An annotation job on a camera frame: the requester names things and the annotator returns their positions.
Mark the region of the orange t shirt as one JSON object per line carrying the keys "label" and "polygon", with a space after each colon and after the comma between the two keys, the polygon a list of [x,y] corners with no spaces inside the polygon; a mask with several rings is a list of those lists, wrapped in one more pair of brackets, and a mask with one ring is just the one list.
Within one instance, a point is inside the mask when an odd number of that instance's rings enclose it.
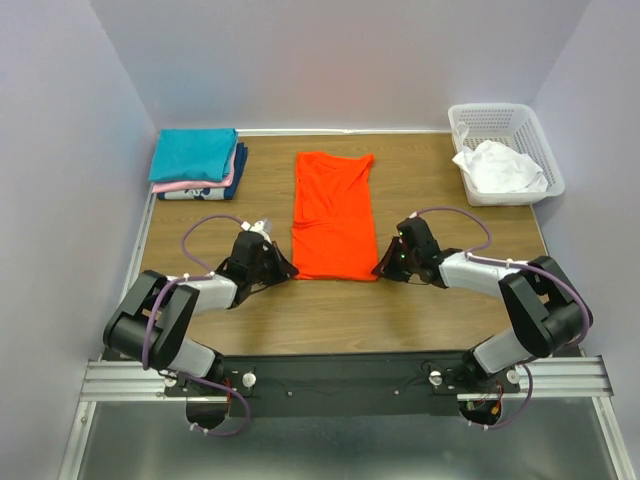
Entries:
{"label": "orange t shirt", "polygon": [[369,177],[372,154],[300,152],[295,162],[293,264],[299,280],[374,282],[378,248]]}

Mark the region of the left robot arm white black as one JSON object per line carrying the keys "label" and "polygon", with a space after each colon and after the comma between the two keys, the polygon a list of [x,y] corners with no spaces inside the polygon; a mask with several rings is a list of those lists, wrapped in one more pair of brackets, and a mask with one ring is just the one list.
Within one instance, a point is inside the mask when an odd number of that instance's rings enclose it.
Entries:
{"label": "left robot arm white black", "polygon": [[169,396],[250,396],[257,383],[255,368],[243,373],[226,367],[223,354],[188,337],[189,324],[196,314],[236,308],[297,274],[268,235],[242,231],[231,254],[201,276],[142,272],[108,321],[103,343],[159,373]]}

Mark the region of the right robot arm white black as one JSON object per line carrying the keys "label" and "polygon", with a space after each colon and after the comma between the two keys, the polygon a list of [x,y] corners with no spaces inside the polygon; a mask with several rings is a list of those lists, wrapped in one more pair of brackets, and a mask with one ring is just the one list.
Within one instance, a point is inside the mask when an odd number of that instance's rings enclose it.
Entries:
{"label": "right robot arm white black", "polygon": [[418,216],[399,223],[397,232],[373,268],[375,276],[407,283],[416,275],[427,285],[474,291],[504,303],[510,327],[467,351],[449,376],[467,389],[483,391],[505,369],[547,358],[588,334],[592,313],[553,258],[523,262],[441,249]]}

